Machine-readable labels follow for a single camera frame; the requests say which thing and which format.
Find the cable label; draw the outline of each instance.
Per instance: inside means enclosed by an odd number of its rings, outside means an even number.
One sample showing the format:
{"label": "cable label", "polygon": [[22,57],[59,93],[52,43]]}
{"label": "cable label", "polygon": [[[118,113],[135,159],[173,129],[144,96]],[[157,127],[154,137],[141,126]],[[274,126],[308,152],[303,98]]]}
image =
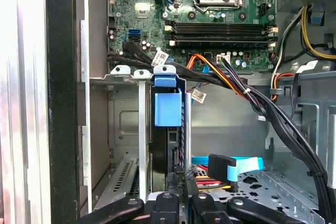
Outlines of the cable label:
{"label": "cable label", "polygon": [[164,65],[165,62],[168,60],[169,54],[166,54],[165,52],[158,50],[153,61],[152,61],[152,66],[161,66]]}
{"label": "cable label", "polygon": [[202,91],[198,89],[194,89],[191,93],[191,98],[199,103],[203,103],[206,97],[206,93],[203,93]]}
{"label": "cable label", "polygon": [[301,66],[296,73],[302,73],[307,70],[312,70],[316,67],[318,60],[309,61],[306,65]]}

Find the red wire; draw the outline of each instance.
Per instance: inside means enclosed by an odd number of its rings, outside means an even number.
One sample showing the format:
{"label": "red wire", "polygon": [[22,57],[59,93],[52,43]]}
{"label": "red wire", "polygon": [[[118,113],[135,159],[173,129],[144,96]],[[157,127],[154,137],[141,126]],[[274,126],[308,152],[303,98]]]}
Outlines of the red wire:
{"label": "red wire", "polygon": [[204,165],[198,165],[199,168],[203,169],[203,170],[208,170],[208,167],[204,166]]}
{"label": "red wire", "polygon": [[212,185],[212,184],[220,184],[220,181],[196,181],[196,184],[198,185]]}

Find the blue plastic clip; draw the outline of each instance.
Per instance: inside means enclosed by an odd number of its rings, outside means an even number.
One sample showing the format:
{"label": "blue plastic clip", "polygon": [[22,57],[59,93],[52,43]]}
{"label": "blue plastic clip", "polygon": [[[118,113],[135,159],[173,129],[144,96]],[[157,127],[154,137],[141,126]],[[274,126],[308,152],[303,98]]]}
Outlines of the blue plastic clip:
{"label": "blue plastic clip", "polygon": [[[236,166],[227,166],[227,179],[229,181],[238,181],[238,175],[241,173],[252,172],[254,170],[264,169],[264,159],[262,157],[232,157],[237,160]],[[194,165],[208,165],[207,156],[192,157]]]}
{"label": "blue plastic clip", "polygon": [[[156,87],[176,88],[175,75],[157,75],[154,77]],[[182,126],[182,91],[178,93],[155,94],[155,126]]]}

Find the zip tie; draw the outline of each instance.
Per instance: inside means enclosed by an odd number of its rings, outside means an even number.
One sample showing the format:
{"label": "zip tie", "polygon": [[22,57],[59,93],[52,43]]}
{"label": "zip tie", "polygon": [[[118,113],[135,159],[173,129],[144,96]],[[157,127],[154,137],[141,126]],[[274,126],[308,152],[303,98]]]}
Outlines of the zip tie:
{"label": "zip tie", "polygon": [[251,89],[249,89],[249,88],[245,89],[245,91],[243,92],[243,94],[246,94],[248,92],[251,92]]}

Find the blue sata port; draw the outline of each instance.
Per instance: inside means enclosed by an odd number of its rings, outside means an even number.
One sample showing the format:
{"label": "blue sata port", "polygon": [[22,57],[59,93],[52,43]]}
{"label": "blue sata port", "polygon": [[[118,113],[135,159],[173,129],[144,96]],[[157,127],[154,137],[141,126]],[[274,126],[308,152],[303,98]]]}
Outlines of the blue sata port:
{"label": "blue sata port", "polygon": [[133,40],[135,42],[139,42],[141,38],[141,30],[140,29],[129,29],[128,30],[128,40]]}

